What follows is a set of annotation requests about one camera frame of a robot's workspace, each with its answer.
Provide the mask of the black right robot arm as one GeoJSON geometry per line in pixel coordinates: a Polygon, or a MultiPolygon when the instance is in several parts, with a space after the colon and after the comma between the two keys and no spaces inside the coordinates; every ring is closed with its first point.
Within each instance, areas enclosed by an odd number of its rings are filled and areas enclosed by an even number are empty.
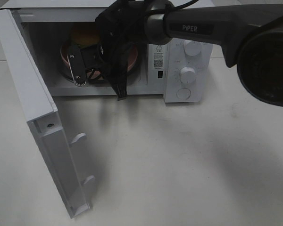
{"type": "Polygon", "coordinates": [[[117,0],[95,20],[99,44],[87,47],[87,69],[98,69],[119,98],[126,92],[127,59],[136,43],[173,38],[219,45],[256,99],[283,107],[283,4],[192,8],[167,0],[117,0]]]}

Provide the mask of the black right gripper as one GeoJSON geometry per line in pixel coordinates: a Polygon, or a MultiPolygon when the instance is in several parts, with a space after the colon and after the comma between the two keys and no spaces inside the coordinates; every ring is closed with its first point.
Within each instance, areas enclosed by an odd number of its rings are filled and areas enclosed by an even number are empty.
{"type": "Polygon", "coordinates": [[[132,45],[143,29],[144,9],[106,9],[96,18],[100,42],[81,49],[86,73],[98,70],[119,100],[127,97],[127,68],[132,45]]]}

